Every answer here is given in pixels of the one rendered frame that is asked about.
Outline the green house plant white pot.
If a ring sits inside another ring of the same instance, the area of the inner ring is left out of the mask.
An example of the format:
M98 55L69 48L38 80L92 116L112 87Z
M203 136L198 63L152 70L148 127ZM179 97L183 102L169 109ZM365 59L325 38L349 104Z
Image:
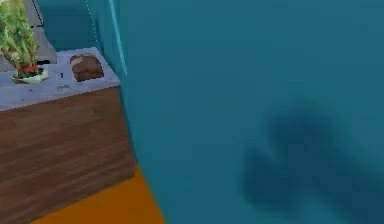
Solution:
M22 0L0 0L0 54L16 69L15 84L36 85L48 78L37 65L38 45Z

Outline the brown wooden counter grey top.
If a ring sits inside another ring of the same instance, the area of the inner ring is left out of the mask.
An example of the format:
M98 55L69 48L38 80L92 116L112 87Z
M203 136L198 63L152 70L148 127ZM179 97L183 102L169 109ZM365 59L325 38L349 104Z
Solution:
M79 82L82 54L102 77ZM40 84L0 72L0 224L29 224L135 174L120 80L97 48L61 51Z

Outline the brown bread loaf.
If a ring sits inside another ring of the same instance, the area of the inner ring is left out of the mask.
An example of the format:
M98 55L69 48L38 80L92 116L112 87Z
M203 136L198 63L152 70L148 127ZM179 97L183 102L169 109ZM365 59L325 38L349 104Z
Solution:
M85 53L70 58L72 72L77 82L97 79L104 76L102 65L95 55Z

